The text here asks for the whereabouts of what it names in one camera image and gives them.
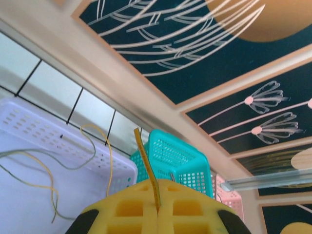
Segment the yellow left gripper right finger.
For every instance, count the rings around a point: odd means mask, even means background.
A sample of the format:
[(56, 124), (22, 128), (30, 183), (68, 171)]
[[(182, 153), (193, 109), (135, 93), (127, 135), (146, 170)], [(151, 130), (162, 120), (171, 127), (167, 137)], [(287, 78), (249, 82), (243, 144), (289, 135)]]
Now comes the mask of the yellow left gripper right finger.
[(249, 234), (229, 206), (176, 182), (158, 180), (161, 206), (159, 234)]

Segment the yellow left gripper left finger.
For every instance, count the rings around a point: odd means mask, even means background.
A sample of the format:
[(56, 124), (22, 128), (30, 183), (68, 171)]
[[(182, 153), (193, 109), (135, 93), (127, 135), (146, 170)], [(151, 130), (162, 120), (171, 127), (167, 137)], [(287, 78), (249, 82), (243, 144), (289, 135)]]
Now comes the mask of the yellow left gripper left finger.
[(67, 234), (156, 234), (151, 182), (145, 180), (99, 200), (77, 216)]

